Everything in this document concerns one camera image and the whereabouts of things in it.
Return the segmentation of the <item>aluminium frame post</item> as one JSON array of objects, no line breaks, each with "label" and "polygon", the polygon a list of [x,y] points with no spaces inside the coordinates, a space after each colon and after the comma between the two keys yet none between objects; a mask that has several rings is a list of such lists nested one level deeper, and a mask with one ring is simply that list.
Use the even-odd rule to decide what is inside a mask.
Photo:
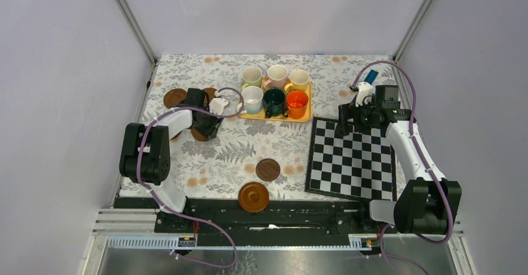
[{"label": "aluminium frame post", "polygon": [[137,40],[140,49],[143,51],[144,55],[148,59],[151,65],[156,65],[158,62],[158,57],[152,49],[150,43],[148,42],[138,20],[135,18],[130,5],[127,0],[115,0],[117,6],[119,7],[123,17],[125,18],[126,23],[128,24],[132,35]]},{"label": "aluminium frame post", "polygon": [[404,55],[407,47],[409,46],[410,42],[412,41],[414,35],[416,34],[423,18],[426,16],[430,6],[432,5],[434,0],[423,0],[420,7],[418,8],[417,13],[415,14],[409,28],[407,29],[401,43],[399,44],[398,48],[396,49],[392,60],[395,62],[398,62]]}]

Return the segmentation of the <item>dark wood grain coaster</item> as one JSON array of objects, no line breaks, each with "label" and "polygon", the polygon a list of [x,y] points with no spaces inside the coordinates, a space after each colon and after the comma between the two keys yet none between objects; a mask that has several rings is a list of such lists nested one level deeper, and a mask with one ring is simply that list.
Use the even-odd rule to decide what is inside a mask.
[{"label": "dark wood grain coaster", "polygon": [[266,158],[256,165],[255,172],[260,180],[271,182],[280,176],[281,168],[276,160]]}]

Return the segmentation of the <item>light green mug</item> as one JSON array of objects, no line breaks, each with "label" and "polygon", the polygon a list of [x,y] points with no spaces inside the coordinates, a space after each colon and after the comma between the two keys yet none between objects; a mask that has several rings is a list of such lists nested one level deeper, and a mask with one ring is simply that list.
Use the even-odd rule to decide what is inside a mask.
[{"label": "light green mug", "polygon": [[257,67],[246,68],[242,72],[242,89],[245,89],[248,86],[262,86],[262,71]]}]

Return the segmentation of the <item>orange mug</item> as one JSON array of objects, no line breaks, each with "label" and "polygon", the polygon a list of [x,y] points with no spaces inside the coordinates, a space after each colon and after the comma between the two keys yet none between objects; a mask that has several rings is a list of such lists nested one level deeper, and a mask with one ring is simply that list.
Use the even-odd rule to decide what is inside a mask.
[{"label": "orange mug", "polygon": [[300,90],[294,90],[286,95],[286,114],[289,118],[302,118],[308,107],[308,95]]}]

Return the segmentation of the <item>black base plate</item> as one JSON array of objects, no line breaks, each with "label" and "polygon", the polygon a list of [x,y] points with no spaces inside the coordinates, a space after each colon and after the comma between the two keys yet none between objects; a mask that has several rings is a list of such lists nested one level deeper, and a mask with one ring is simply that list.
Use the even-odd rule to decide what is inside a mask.
[{"label": "black base plate", "polygon": [[229,246],[211,221],[225,230],[237,246],[350,246],[349,236],[376,238],[383,223],[367,218],[363,201],[272,200],[258,213],[248,213],[237,200],[192,198],[184,214],[198,223],[158,212],[155,233],[184,234],[197,238],[198,246]]}]

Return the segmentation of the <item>brown coaster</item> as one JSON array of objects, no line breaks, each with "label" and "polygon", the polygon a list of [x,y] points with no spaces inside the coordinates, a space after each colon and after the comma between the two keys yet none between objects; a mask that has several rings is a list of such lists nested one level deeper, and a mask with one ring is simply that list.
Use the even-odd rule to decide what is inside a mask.
[{"label": "brown coaster", "polygon": [[267,188],[258,182],[245,184],[238,193],[238,203],[248,213],[258,213],[264,210],[270,202]]},{"label": "brown coaster", "polygon": [[206,94],[206,97],[204,99],[204,104],[208,105],[211,100],[215,98],[216,89],[215,88],[204,88],[203,91]]},{"label": "brown coaster", "polygon": [[196,128],[192,127],[191,128],[191,134],[192,134],[192,137],[197,140],[197,141],[200,141],[200,142],[206,142],[206,141],[209,141],[210,138],[208,136],[205,136],[203,134],[201,134],[198,130],[196,130]]},{"label": "brown coaster", "polygon": [[187,91],[182,88],[175,88],[169,90],[163,98],[163,103],[166,108],[173,108],[179,104],[184,104],[187,98]]},{"label": "brown coaster", "polygon": [[172,138],[170,138],[170,140],[177,139],[180,134],[181,134],[181,132],[175,134]]}]

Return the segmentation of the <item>floral tablecloth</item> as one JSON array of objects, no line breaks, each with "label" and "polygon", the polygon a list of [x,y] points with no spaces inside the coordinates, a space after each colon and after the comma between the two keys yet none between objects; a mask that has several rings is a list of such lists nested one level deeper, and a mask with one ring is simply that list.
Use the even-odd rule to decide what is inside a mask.
[{"label": "floral tablecloth", "polygon": [[167,182],[190,198],[237,198],[240,188],[257,181],[256,165],[266,158],[281,168],[266,184],[273,200],[317,200],[304,189],[311,122],[280,122],[233,116],[242,86],[242,73],[273,65],[302,69],[312,84],[312,115],[336,118],[337,108],[352,100],[350,86],[357,75],[378,71],[376,83],[395,84],[388,55],[171,55],[160,57],[142,120],[147,123],[166,112],[164,95],[175,88],[219,88],[229,100],[217,137],[196,140],[189,130],[170,142],[171,169]]}]

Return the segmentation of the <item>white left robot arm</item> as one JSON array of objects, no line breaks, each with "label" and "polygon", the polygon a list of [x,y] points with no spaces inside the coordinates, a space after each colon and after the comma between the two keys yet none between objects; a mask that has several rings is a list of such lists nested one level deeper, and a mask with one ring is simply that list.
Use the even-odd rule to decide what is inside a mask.
[{"label": "white left robot arm", "polygon": [[136,184],[143,183],[156,195],[160,209],[171,213],[169,224],[179,232],[189,230],[192,213],[184,209],[187,196],[168,180],[171,169],[171,139],[186,129],[198,141],[214,139],[229,104],[213,88],[174,89],[164,97],[169,114],[151,123],[130,123],[120,156],[119,171]]}]

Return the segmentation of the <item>pink mug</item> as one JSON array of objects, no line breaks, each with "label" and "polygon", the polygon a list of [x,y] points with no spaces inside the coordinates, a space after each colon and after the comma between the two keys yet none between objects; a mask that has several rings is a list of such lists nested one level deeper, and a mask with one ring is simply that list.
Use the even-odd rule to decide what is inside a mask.
[{"label": "pink mug", "polygon": [[267,76],[268,79],[262,85],[265,91],[272,88],[283,90],[288,79],[288,69],[282,65],[273,65],[267,70]]}]

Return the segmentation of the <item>right aluminium frame post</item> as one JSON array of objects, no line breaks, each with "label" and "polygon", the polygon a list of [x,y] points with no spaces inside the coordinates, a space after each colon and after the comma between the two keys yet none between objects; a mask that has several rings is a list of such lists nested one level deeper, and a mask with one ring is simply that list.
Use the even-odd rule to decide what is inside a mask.
[{"label": "right aluminium frame post", "polygon": [[398,48],[396,49],[392,60],[395,62],[398,62],[404,55],[407,47],[409,46],[410,42],[412,41],[414,35],[416,34],[423,18],[426,16],[430,6],[432,5],[434,0],[423,0],[420,7],[418,8],[417,13],[415,14],[409,28],[407,29],[401,43],[399,44]]}]

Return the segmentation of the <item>brown coaster bottom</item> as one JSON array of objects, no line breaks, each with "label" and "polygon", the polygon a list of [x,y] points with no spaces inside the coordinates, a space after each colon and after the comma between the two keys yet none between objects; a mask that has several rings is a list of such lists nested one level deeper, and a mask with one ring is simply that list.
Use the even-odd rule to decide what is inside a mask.
[{"label": "brown coaster bottom", "polygon": [[264,210],[270,202],[267,188],[258,182],[245,184],[238,193],[238,203],[248,213],[258,213]]}]

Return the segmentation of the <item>white and blue mug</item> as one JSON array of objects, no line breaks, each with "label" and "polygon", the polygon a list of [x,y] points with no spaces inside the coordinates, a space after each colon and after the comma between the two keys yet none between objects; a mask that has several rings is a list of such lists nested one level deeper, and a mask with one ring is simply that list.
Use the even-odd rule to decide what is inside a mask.
[{"label": "white and blue mug", "polygon": [[258,86],[247,86],[242,90],[241,101],[237,105],[237,110],[242,110],[242,114],[258,114],[263,108],[263,90]]}]

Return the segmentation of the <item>yellow plastic tray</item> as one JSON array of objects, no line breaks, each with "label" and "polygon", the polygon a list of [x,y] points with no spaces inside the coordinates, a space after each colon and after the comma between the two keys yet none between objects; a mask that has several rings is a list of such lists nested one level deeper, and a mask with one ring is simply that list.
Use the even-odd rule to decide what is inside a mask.
[{"label": "yellow plastic tray", "polygon": [[[264,83],[265,80],[267,80],[267,78],[265,77],[262,78],[262,84]],[[262,119],[262,120],[270,120],[270,121],[288,121],[288,122],[299,122],[299,123],[307,122],[311,117],[311,104],[312,104],[311,102],[311,82],[309,83],[308,89],[304,92],[308,95],[309,101],[308,101],[308,107],[307,107],[306,113],[300,119],[289,118],[287,114],[285,116],[275,116],[271,118],[266,118],[264,108],[262,108],[262,110],[258,114],[242,114],[241,113],[239,117],[245,118],[245,119]]]}]

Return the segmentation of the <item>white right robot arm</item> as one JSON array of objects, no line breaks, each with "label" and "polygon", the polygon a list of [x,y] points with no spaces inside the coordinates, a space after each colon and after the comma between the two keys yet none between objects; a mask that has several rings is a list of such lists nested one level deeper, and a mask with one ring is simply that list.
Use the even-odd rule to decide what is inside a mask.
[{"label": "white right robot arm", "polygon": [[412,110],[403,109],[396,85],[360,82],[350,103],[338,107],[336,132],[370,134],[378,129],[395,151],[406,178],[396,201],[372,200],[357,216],[358,227],[372,233],[388,223],[399,233],[450,238],[461,200],[461,186],[446,180],[427,152]]}]

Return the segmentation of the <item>dark green mug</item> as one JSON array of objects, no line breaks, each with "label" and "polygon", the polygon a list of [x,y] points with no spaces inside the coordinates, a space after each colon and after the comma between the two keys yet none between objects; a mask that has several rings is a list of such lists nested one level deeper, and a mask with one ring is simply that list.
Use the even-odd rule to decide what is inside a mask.
[{"label": "dark green mug", "polygon": [[286,115],[286,95],[277,88],[267,90],[263,94],[263,108],[265,110],[265,117],[271,118],[275,116]]}]

